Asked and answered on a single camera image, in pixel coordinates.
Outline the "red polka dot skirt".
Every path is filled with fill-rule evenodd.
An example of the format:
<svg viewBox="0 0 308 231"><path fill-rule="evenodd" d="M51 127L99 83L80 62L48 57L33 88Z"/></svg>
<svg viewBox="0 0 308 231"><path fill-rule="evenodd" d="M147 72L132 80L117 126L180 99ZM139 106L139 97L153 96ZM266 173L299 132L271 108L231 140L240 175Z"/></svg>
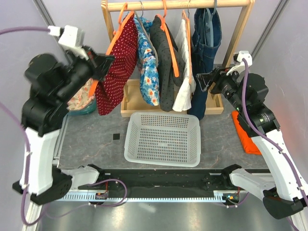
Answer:
<svg viewBox="0 0 308 231"><path fill-rule="evenodd" d="M134 15L128 19L123 32L116 41L111 55L115 56L104 82L99 82L95 90L99 115L107 115L117 107L124 97L124 86L137 64L138 32Z"/></svg>

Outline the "orange hanger of skirt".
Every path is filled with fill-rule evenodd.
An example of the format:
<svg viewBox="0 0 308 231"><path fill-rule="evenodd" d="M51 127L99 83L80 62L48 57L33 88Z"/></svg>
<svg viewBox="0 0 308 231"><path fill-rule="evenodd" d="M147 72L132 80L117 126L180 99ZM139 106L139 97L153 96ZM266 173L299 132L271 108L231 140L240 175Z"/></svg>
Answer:
<svg viewBox="0 0 308 231"><path fill-rule="evenodd" d="M114 31L113 32L113 37L109 37L110 39L110 45L107 49L107 52L106 54L109 55L115 45L115 42L119 39L119 37L121 36L122 32L123 32L123 29L124 29L124 26L126 25L128 19L131 18L131 16L134 15L134 11L130 11L129 14L122 20L122 15L123 15L123 12L126 11L128 9L128 3L125 2L123 5L122 5L122 8L120 10L120 13L119 13L119 18L118 18L118 24L119 24L119 27L118 27L118 30L117 31ZM95 93L95 90L97 88L97 85L98 85L99 81L98 80L93 80L92 81L92 85L89 89L89 93L88 93L88 96L89 97L92 97Z"/></svg>

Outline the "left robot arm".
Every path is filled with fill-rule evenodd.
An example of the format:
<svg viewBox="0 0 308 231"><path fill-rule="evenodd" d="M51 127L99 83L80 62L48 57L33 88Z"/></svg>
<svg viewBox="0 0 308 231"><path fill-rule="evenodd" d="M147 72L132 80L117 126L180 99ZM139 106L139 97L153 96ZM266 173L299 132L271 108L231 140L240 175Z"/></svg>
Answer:
<svg viewBox="0 0 308 231"><path fill-rule="evenodd" d="M35 56L25 71L30 81L30 96L22 108L21 124L26 133L24 169L12 188L29 194L37 205L63 198L71 189L91 185L101 189L105 176L94 164L61 170L52 164L54 149L68 114L68 102L92 77L106 76L115 57L96 54L86 49L86 57L73 56L70 65L59 62L54 55Z"/></svg>

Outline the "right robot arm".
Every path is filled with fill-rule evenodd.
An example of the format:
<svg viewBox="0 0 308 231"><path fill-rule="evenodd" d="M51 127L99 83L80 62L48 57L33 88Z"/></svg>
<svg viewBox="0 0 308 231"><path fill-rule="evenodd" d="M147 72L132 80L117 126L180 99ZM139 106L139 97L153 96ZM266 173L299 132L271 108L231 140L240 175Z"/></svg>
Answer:
<svg viewBox="0 0 308 231"><path fill-rule="evenodd" d="M197 74L196 79L202 91L212 87L212 94L222 94L238 112L240 127L261 152L274 182L268 183L234 164L223 169L221 186L248 191L275 219L292 216L307 207L308 184L290 157L274 113L264 104L269 91L265 79L248 73L237 82L239 73L229 75L227 71L217 67L210 73Z"/></svg>

